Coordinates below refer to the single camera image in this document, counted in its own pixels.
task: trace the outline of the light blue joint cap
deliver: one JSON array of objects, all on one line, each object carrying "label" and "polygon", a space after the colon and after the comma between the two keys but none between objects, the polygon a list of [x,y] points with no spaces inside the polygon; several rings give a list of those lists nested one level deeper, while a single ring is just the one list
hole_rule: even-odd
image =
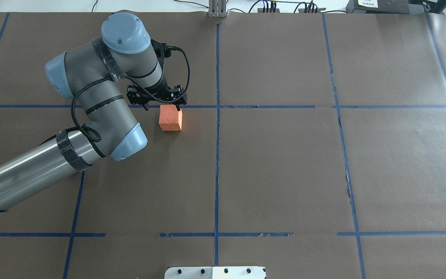
[{"label": "light blue joint cap", "polygon": [[101,35],[104,43],[119,53],[135,54],[151,45],[151,37],[142,21],[129,12],[110,15],[101,26]]},{"label": "light blue joint cap", "polygon": [[125,136],[124,139],[120,142],[120,144],[111,152],[111,157],[115,159],[115,161],[121,161],[126,157],[130,157],[131,155],[137,153],[142,148],[145,148],[147,145],[147,138],[140,124],[137,123],[131,129],[131,131]]},{"label": "light blue joint cap", "polygon": [[47,62],[45,70],[46,76],[48,76],[49,82],[55,90],[65,99],[72,99],[73,94],[70,91],[65,72],[65,54],[66,52]]}]

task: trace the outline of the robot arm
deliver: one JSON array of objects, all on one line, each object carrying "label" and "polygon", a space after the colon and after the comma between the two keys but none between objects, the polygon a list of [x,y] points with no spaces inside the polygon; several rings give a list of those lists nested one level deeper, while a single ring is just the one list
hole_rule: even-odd
[{"label": "robot arm", "polygon": [[[0,215],[102,157],[120,161],[144,148],[147,138],[115,82],[131,80],[135,85],[129,86],[129,100],[146,110],[150,100],[179,109],[186,104],[186,89],[169,88],[163,75],[163,59],[170,50],[180,49],[151,41],[137,16],[120,12],[103,23],[101,37],[48,62],[46,74],[53,87],[73,99],[76,127],[0,166]],[[76,101],[89,118],[84,125],[74,117]]]}]

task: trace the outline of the white label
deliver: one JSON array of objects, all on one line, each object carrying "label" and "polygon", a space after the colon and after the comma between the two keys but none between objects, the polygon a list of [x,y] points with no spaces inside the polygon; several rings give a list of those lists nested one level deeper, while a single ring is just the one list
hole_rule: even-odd
[{"label": "white label", "polygon": [[359,5],[370,8],[377,8],[377,0],[357,0]]}]

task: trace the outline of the black wire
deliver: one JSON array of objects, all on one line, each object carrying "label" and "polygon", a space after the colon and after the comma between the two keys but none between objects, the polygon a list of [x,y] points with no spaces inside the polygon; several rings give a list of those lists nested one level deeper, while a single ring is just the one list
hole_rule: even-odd
[{"label": "black wire", "polygon": [[241,9],[237,9],[237,8],[233,8],[233,9],[229,9],[229,10],[239,10],[239,11],[245,13],[245,11],[242,11]]},{"label": "black wire", "polygon": [[348,14],[348,12],[346,12],[344,10],[329,10],[329,11],[322,11],[321,13],[322,14],[326,14],[327,12],[334,12],[334,11],[341,11],[341,12],[344,12],[344,13]]},{"label": "black wire", "polygon": [[190,4],[195,4],[195,5],[199,5],[199,6],[202,6],[202,7],[205,7],[205,8],[208,8],[208,9],[209,9],[209,7],[208,7],[208,6],[205,6],[205,5],[202,5],[202,4],[199,4],[199,3],[196,3],[196,2],[190,2],[190,1],[182,1],[182,0],[173,0],[173,1],[175,1],[175,2],[181,2],[181,3],[190,3]]},{"label": "black wire", "polygon": [[248,12],[251,12],[252,11],[252,8],[257,4],[257,3],[259,3],[259,2],[263,2],[263,4],[262,4],[262,8],[264,9],[264,2],[266,2],[266,0],[257,0],[256,2],[254,2],[254,4],[252,4],[252,6],[251,6],[251,8],[249,9],[249,11]]},{"label": "black wire", "polygon": [[294,9],[294,11],[293,11],[293,14],[295,14],[295,12],[297,11],[297,9],[299,8],[299,6],[301,5],[301,4],[304,4],[304,9],[306,9],[307,8],[307,3],[306,2],[300,2],[299,4],[297,4],[296,6],[295,6],[295,9]]},{"label": "black wire", "polygon": [[[256,2],[254,2],[253,4],[252,4],[252,6],[251,6],[251,8],[249,9],[249,11],[248,12],[251,12],[252,11],[252,8],[257,4],[257,3],[259,3],[259,2],[267,2],[268,0],[257,0]],[[293,3],[293,4],[302,4],[302,3],[305,3],[306,5],[307,4],[309,4],[310,2],[292,2],[292,1],[279,1],[279,0],[277,0],[277,1],[272,1],[272,2],[275,2],[275,6],[274,6],[274,11],[276,11],[276,3]]]},{"label": "black wire", "polygon": [[180,94],[180,96],[176,97],[175,99],[170,100],[170,101],[161,100],[158,97],[155,97],[149,91],[147,91],[144,87],[142,87],[137,81],[135,81],[135,78],[133,78],[131,76],[125,76],[126,79],[131,81],[136,87],[140,88],[146,94],[146,96],[150,97],[154,101],[158,101],[158,102],[163,103],[163,104],[175,103],[176,101],[178,101],[181,98],[183,98],[184,95],[187,93],[187,89],[189,88],[189,84],[190,84],[190,65],[189,65],[189,59],[187,58],[187,54],[185,53],[185,51],[183,49],[179,48],[178,46],[172,46],[172,48],[175,51],[180,51],[184,55],[185,62],[187,63],[187,85],[185,86],[185,89]]},{"label": "black wire", "polygon": [[[82,93],[84,93],[85,91],[87,91],[89,88],[91,88],[94,85],[97,85],[99,83],[103,83],[105,81],[111,81],[110,77],[105,77],[105,78],[101,78],[97,81],[94,81],[93,83],[90,83],[89,85],[85,86],[84,88],[82,88],[74,97],[73,100],[71,101],[71,118],[73,120],[73,124],[75,124],[76,128],[82,132],[82,134],[84,134],[84,136],[89,140],[89,141],[94,141],[95,143],[101,141],[101,135],[94,129],[92,129],[91,127],[82,127],[80,125],[80,123],[77,120],[77,116],[75,114],[75,106],[77,104],[77,99],[78,97],[80,97],[80,95],[82,95]],[[92,132],[93,134],[95,134],[97,136],[97,138],[92,137],[89,133],[86,133],[86,131]]]},{"label": "black wire", "polygon": [[98,1],[99,1],[99,0],[96,0],[96,2],[94,3],[94,6],[92,6],[92,10],[91,10],[91,12],[94,11],[94,7],[98,4]]}]

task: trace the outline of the orange foam block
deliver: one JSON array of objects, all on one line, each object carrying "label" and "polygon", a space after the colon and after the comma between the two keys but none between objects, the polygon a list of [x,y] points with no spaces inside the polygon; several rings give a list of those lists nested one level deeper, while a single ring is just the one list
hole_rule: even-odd
[{"label": "orange foam block", "polygon": [[161,105],[159,124],[163,131],[182,131],[182,111],[174,105]]}]

